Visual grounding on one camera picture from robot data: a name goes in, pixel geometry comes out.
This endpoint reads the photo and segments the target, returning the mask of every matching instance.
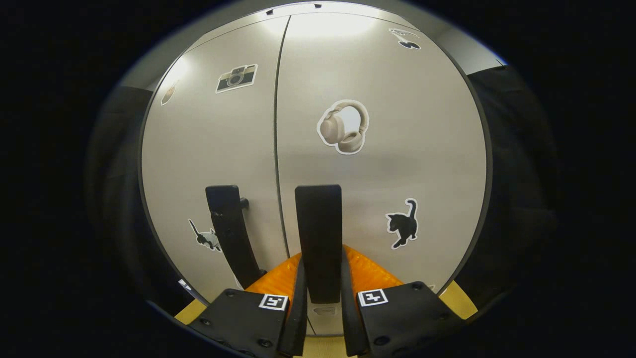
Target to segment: headphones sticker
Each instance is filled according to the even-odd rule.
[[[179,80],[176,80],[172,86],[170,86],[170,88],[165,91],[165,94],[163,95],[163,98],[161,98],[161,105],[163,106],[164,104],[168,103],[168,101],[170,101],[170,98],[172,98],[172,95],[174,94],[174,90],[177,88],[177,83],[179,82]]]
[[[387,232],[396,233],[397,241],[393,243],[393,250],[405,246],[408,241],[417,239],[417,219],[415,218],[415,210],[417,209],[417,200],[410,197],[404,203],[411,207],[408,213],[390,213],[387,217]]]
[[[221,93],[241,87],[251,86],[256,78],[257,64],[243,65],[223,73],[216,85],[216,92]]]
[[[408,41],[407,39],[403,38],[402,36],[406,36],[406,35],[413,35],[416,38],[419,38],[419,36],[417,36],[416,34],[407,31],[407,30],[400,30],[400,29],[389,29],[389,32],[392,33],[393,35],[395,35],[395,37],[397,37],[397,43],[399,43],[400,45],[406,47],[406,48],[415,48],[417,50],[420,49],[420,45]]]
[[[360,122],[354,114],[360,115]],[[364,137],[369,129],[369,113],[362,103],[343,99],[328,108],[316,125],[318,136],[325,145],[335,147],[340,154],[356,154],[364,146]]]
[[[192,231],[194,231],[197,235],[197,242],[199,243],[199,245],[205,246],[212,251],[223,252],[221,250],[219,239],[216,237],[216,233],[214,233],[214,230],[210,229],[210,231],[200,233],[197,231],[197,228],[195,227],[195,224],[192,222],[192,220],[188,219],[188,221],[190,222],[190,226],[192,226]]]

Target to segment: orange padding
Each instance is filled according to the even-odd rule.
[[[354,297],[360,291],[388,289],[403,285],[402,281],[358,251],[342,245],[349,260]]]
[[[282,264],[266,273],[265,276],[259,278],[258,281],[252,283],[245,291],[257,294],[289,296],[289,307],[291,307],[294,299],[294,286],[296,285],[296,272],[299,262],[300,254],[288,258]]]

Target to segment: ceiling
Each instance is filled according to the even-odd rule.
[[[290,0],[240,0],[205,14],[159,42],[150,52],[139,59],[137,64],[121,80],[120,85],[154,90],[159,79],[174,60],[203,34],[250,13],[297,2]],[[432,39],[451,28],[448,22],[431,15],[422,8],[402,1],[351,0],[346,2],[373,6],[398,14]]]

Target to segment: black fabric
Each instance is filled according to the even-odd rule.
[[[492,191],[470,258],[455,278],[478,309],[538,262],[557,224],[560,180],[548,119],[509,66],[468,76],[492,143]]]
[[[86,201],[98,238],[121,259],[138,293],[175,315],[192,297],[153,237],[137,175],[139,133],[151,96],[118,87],[104,104],[88,149]]]

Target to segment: cabinet door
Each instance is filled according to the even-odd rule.
[[[170,260],[208,301],[237,283],[223,253],[199,244],[189,223],[214,241],[207,186],[235,184],[249,200],[245,224],[260,268],[270,270],[287,259],[276,185],[273,103],[288,20],[248,25],[184,54],[165,75],[145,123],[141,169],[150,219]],[[258,67],[251,85],[218,90],[223,74],[253,64]],[[243,75],[241,81],[249,77]],[[166,96],[175,83],[172,95]]]
[[[326,145],[317,128],[344,99],[369,114],[364,145],[352,155]],[[345,126],[356,131],[358,124]],[[426,35],[358,15],[293,15],[280,58],[276,130],[290,254],[300,251],[294,189],[339,184],[344,244],[404,283],[421,280],[438,292],[452,279],[476,237],[487,150],[464,77]],[[393,249],[400,231],[389,232],[387,214],[405,214],[396,224],[408,234],[411,198],[416,238]],[[310,303],[308,314],[317,334],[342,333],[339,304]]]

